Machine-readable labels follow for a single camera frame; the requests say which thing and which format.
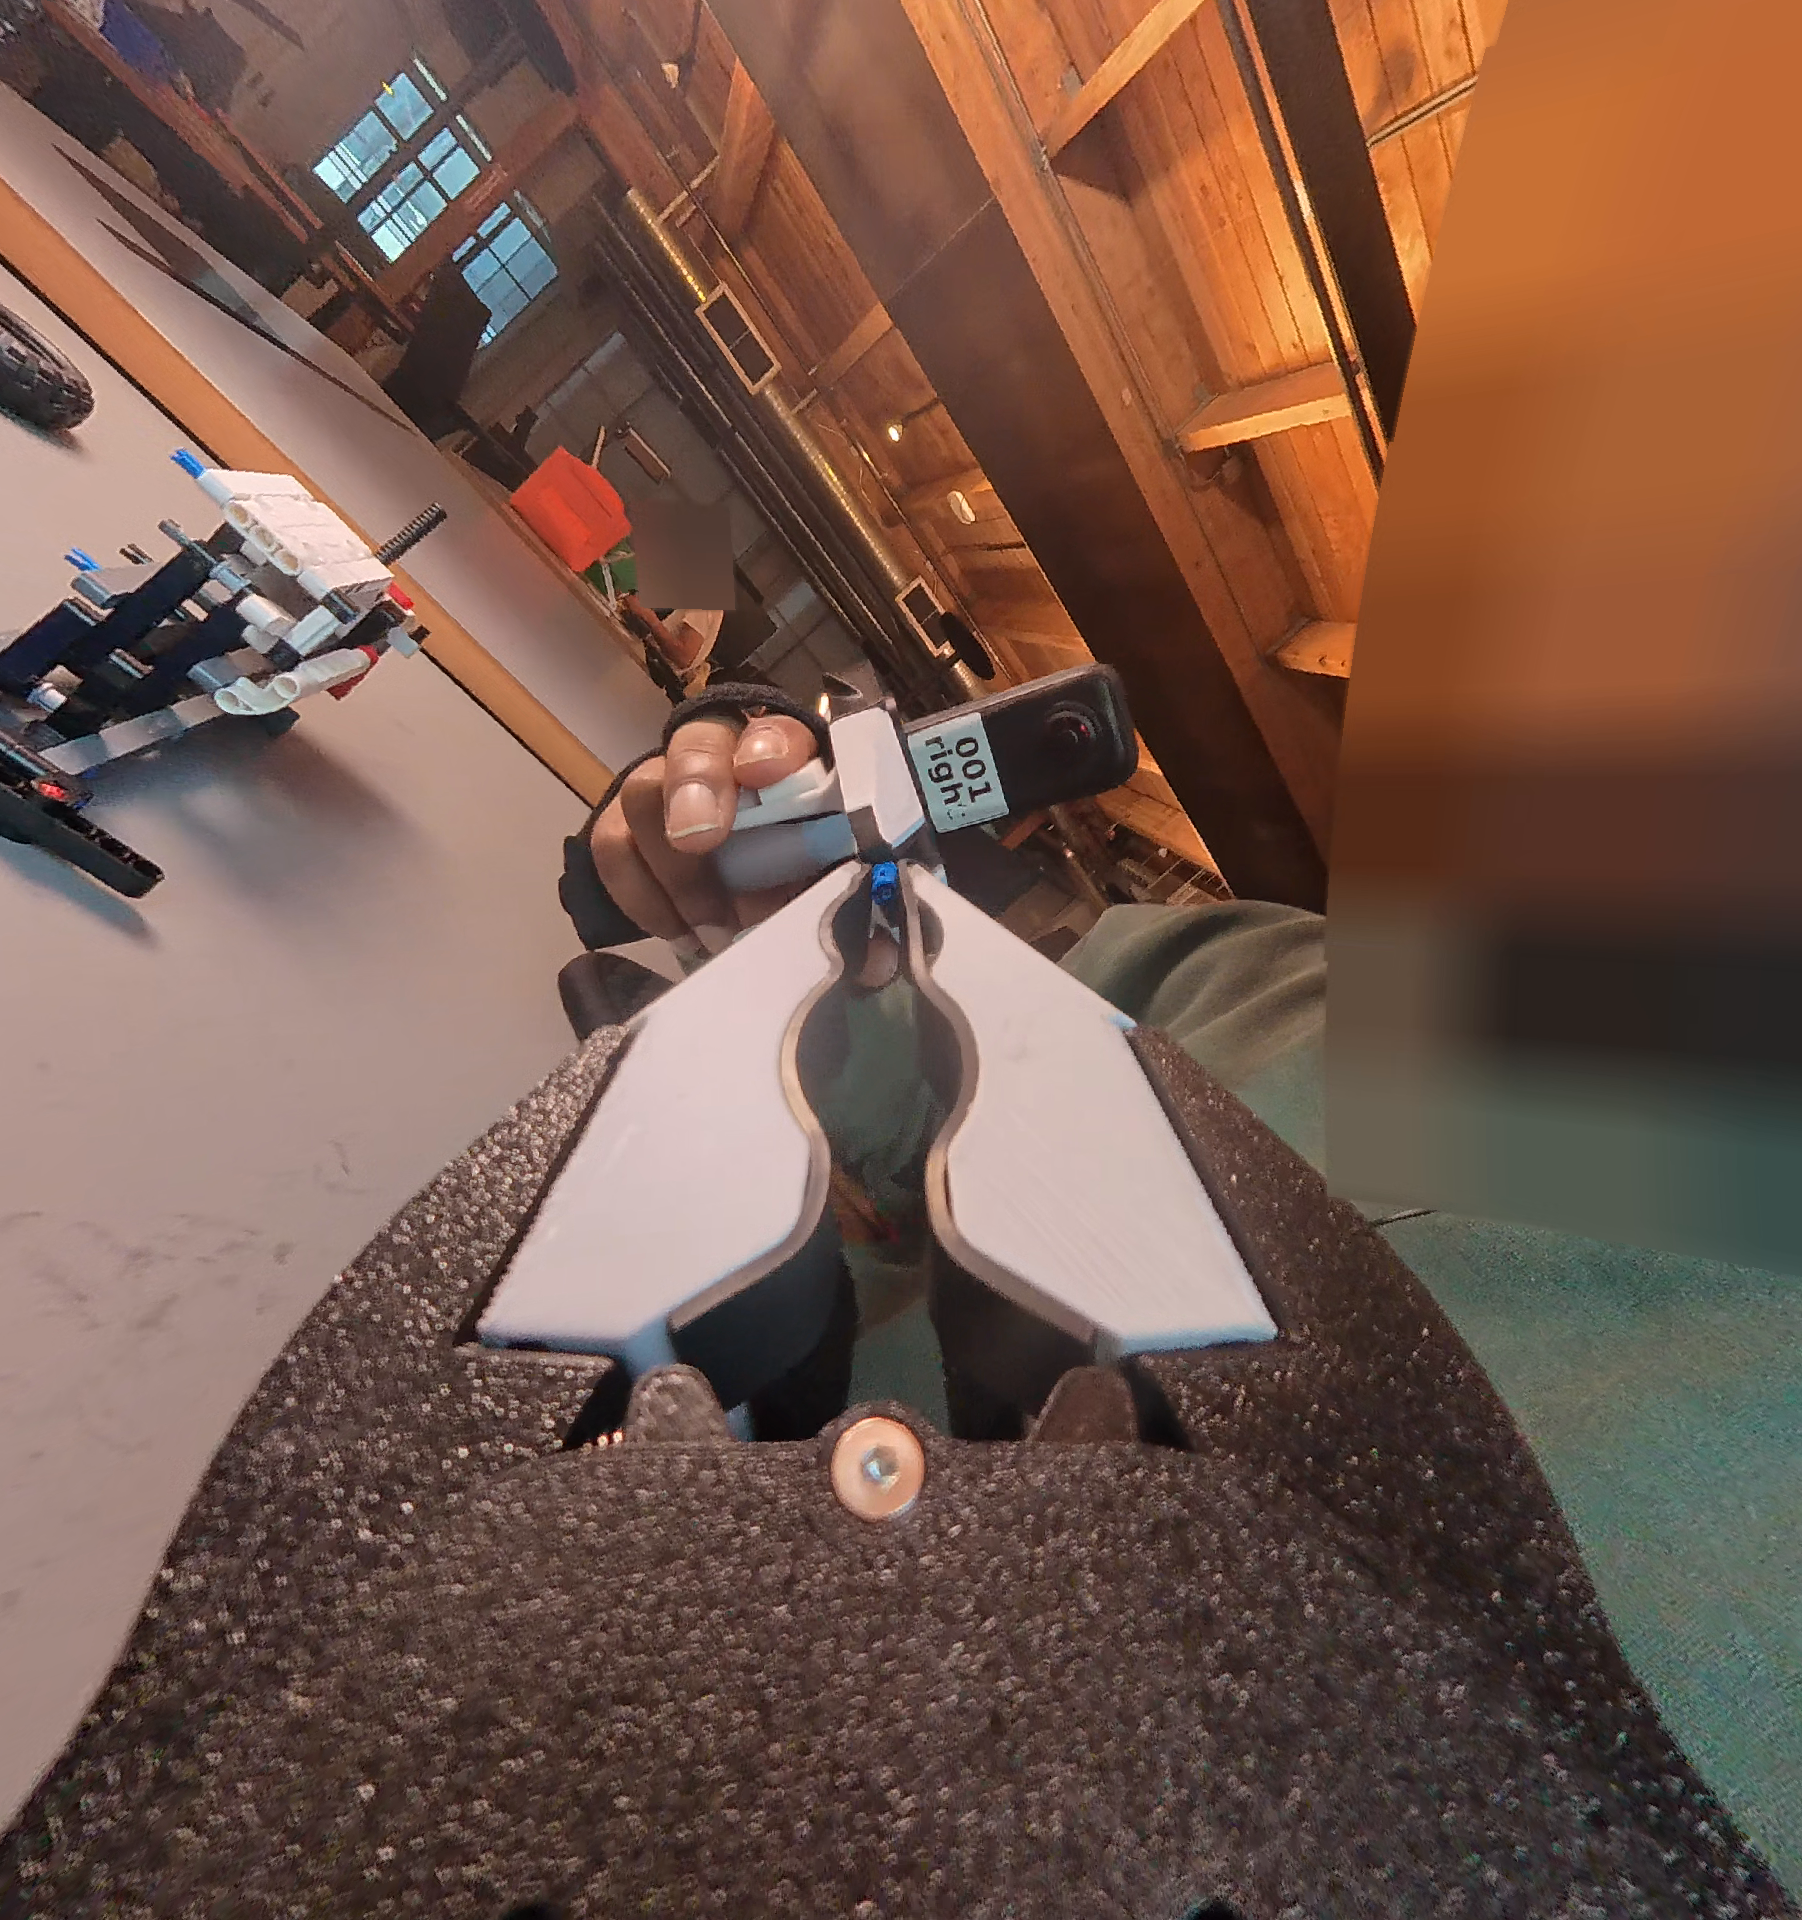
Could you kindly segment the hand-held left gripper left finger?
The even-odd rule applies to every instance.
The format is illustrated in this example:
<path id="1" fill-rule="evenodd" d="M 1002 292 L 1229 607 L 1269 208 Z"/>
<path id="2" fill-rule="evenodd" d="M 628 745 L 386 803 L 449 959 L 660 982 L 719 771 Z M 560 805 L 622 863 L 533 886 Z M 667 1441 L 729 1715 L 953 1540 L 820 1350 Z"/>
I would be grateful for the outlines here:
<path id="1" fill-rule="evenodd" d="M 477 1315 L 486 1348 L 783 1376 L 823 1342 L 833 1157 L 797 1044 L 854 889 L 823 875 L 634 1021 Z"/>

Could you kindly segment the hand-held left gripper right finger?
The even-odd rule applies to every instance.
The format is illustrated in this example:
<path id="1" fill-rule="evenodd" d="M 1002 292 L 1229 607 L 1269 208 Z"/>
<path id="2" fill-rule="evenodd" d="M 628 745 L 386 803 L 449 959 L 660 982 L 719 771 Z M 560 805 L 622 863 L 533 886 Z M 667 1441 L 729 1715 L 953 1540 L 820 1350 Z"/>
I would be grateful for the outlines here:
<path id="1" fill-rule="evenodd" d="M 953 1259 L 1093 1353 L 1274 1340 L 1129 1017 L 938 878 L 911 879 L 911 959 L 957 1058 L 930 1153 Z"/>

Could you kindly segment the black toy vehicle chassis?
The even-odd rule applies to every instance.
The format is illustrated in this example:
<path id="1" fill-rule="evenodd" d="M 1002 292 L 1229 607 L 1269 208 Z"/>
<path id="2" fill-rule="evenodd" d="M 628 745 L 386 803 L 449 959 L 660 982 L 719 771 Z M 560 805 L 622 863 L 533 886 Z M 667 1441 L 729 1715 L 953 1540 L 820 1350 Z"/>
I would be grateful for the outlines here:
<path id="1" fill-rule="evenodd" d="M 0 836 L 144 899 L 161 868 L 89 816 L 92 778 L 219 720 L 287 733 L 317 695 L 345 696 L 427 630 L 393 564 L 446 522 L 431 504 L 368 543 L 287 471 L 172 464 L 217 524 L 164 520 L 172 552 L 68 552 L 70 591 L 0 635 Z"/>

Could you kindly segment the grey desk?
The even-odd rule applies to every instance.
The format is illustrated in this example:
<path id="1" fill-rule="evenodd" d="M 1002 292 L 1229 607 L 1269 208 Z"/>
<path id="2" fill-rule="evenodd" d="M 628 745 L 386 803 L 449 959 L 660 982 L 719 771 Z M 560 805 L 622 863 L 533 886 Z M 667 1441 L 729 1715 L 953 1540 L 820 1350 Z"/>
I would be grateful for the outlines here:
<path id="1" fill-rule="evenodd" d="M 424 654 L 99 778 L 144 901 L 0 840 L 3 1833 L 292 1329 L 573 1051 L 561 844 L 665 706 L 340 348 L 3 85 L 0 298 L 99 397 L 59 440 L 0 414 L 0 634 L 70 551 L 215 522 L 182 446 L 373 541 L 449 510 L 405 565 Z"/>

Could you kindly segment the person's right hand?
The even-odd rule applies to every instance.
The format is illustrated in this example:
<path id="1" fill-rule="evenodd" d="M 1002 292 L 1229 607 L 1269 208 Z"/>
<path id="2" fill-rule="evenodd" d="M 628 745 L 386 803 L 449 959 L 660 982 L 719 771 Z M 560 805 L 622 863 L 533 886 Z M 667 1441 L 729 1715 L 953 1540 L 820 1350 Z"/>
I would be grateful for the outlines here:
<path id="1" fill-rule="evenodd" d="M 827 725 L 770 686 L 719 686 L 675 707 L 657 754 L 632 762 L 566 845 L 560 902 L 584 949 L 641 938 L 724 952 L 802 881 L 739 892 L 717 868 L 742 792 L 830 760 Z"/>

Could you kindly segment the orange container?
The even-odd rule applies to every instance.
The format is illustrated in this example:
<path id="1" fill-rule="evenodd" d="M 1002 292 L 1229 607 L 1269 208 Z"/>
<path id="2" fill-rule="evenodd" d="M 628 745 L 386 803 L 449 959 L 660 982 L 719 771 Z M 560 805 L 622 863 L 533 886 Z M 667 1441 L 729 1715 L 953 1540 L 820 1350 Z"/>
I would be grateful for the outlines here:
<path id="1" fill-rule="evenodd" d="M 511 508 L 574 573 L 632 540 L 629 512 L 615 484 L 566 446 L 555 446 L 511 493 Z"/>

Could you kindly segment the person's green sweater torso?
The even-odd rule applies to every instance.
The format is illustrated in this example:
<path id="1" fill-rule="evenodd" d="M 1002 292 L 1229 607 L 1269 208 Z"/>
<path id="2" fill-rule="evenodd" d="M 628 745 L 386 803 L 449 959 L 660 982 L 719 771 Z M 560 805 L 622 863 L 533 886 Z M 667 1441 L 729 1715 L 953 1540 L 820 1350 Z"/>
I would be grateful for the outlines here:
<path id="1" fill-rule="evenodd" d="M 1066 966 L 1177 1044 L 1327 1172 L 1327 925 L 1226 901 L 1110 910 Z M 1620 1186 L 1725 1161 L 1751 1118 L 1674 1120 L 1661 1062 L 1518 1056 L 1510 1157 Z M 1687 1186 L 1690 1167 L 1674 1165 Z M 1802 1276 L 1359 1202 L 1484 1362 L 1561 1497 L 1635 1671 L 1802 1907 Z"/>

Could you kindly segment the window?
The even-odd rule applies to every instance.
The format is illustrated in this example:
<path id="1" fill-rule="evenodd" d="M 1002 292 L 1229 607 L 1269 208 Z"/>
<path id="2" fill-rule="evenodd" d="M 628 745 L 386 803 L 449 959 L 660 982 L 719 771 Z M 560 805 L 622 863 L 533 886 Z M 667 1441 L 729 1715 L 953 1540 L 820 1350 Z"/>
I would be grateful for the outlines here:
<path id="1" fill-rule="evenodd" d="M 313 161 L 320 181 L 392 264 L 494 164 L 494 149 L 421 55 Z"/>
<path id="2" fill-rule="evenodd" d="M 547 222 L 522 196 L 500 204 L 454 262 L 489 313 L 480 348 L 489 348 L 560 276 Z"/>

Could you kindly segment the black toy tyre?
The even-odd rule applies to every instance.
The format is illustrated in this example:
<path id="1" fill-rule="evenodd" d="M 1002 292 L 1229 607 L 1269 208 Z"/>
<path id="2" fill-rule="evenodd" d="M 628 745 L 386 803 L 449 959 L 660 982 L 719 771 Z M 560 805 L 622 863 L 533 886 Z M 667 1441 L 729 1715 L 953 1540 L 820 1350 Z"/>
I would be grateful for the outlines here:
<path id="1" fill-rule="evenodd" d="M 0 301 L 0 413 L 65 434 L 85 424 L 93 407 L 83 372 Z"/>

